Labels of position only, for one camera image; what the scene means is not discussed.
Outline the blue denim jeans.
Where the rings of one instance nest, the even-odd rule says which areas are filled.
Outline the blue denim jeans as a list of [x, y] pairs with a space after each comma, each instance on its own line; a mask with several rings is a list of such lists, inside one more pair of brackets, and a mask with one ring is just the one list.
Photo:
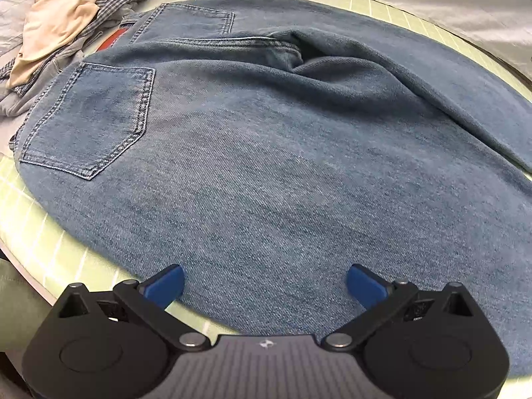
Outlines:
[[360, 263], [457, 280], [531, 371], [531, 104], [420, 34], [305, 0], [190, 0], [71, 63], [12, 141], [72, 237], [240, 333], [324, 336]]

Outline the green grid cutting mat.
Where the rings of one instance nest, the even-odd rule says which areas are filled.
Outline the green grid cutting mat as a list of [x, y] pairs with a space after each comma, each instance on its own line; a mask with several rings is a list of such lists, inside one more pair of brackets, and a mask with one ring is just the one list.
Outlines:
[[[184, 0], [147, 0], [141, 9], [150, 10], [160, 3], [174, 1]], [[372, 0], [308, 1], [380, 19], [448, 45], [489, 70], [525, 100], [531, 99], [526, 81], [495, 58], [419, 17]], [[1, 243], [19, 273], [49, 303], [54, 303], [71, 281], [81, 281], [91, 290], [104, 290], [127, 276], [126, 270], [96, 254], [58, 226], [33, 199], [8, 157], [1, 158]]]

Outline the grey zip hoodie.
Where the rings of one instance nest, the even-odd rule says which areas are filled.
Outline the grey zip hoodie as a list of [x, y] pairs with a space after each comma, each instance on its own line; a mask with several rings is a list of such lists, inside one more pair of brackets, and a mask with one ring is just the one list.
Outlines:
[[44, 62], [30, 75], [28, 81], [18, 86], [8, 86], [8, 79], [14, 68], [15, 59], [1, 67], [1, 117], [16, 117], [29, 109], [33, 101], [73, 61], [83, 58], [82, 48], [87, 36], [76, 39], [44, 59]]

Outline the beige garment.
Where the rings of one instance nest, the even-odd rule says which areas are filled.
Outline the beige garment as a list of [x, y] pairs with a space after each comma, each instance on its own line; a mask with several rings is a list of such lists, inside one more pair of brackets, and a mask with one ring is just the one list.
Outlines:
[[95, 17], [96, 0], [35, 0], [24, 22], [23, 43], [8, 70], [8, 87], [27, 83], [52, 52], [71, 43]]

